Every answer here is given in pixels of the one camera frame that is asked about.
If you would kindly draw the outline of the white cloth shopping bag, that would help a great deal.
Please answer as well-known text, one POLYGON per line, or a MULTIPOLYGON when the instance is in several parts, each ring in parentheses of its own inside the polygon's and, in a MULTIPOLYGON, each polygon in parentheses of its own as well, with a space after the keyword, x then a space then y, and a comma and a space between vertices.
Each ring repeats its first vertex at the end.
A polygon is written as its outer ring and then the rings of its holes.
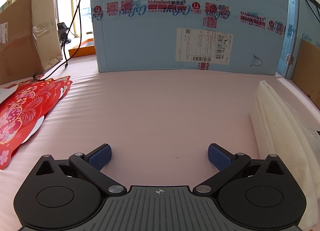
POLYGON ((298 226, 311 230, 319 223, 319 133, 266 81, 258 85, 249 116, 259 156, 279 155, 306 196, 298 226))

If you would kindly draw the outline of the orange flat box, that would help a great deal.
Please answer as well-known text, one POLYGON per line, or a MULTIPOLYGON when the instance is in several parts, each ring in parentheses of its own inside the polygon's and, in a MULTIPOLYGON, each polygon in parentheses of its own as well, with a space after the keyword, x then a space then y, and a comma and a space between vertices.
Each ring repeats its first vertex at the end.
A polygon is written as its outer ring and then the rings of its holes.
POLYGON ((68 52, 70 57, 83 57, 87 55, 94 55, 96 54, 94 39, 86 39, 80 45, 69 49, 68 52))

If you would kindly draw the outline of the open brown cardboard box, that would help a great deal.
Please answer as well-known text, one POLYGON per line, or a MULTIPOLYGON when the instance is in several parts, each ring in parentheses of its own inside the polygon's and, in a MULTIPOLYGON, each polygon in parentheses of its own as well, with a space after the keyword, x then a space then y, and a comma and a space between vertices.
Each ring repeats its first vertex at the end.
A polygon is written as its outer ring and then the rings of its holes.
POLYGON ((320 108, 320 52, 319 47, 302 40, 293 82, 320 108))

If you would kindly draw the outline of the brown sealed cardboard box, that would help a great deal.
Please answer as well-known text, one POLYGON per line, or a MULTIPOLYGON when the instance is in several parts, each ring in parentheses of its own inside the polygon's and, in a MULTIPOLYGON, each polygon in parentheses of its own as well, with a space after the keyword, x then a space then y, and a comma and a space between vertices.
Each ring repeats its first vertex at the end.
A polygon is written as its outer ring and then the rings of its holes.
POLYGON ((1 84, 47 72, 62 60, 54 0, 16 0, 1 12, 1 84))

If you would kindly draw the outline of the large blue cardboard box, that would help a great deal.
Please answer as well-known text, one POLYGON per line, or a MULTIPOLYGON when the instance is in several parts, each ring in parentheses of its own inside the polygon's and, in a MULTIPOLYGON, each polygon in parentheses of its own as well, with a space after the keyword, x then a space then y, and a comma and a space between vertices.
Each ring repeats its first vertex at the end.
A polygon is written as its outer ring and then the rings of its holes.
POLYGON ((91 0, 100 72, 274 75, 289 0, 91 0))

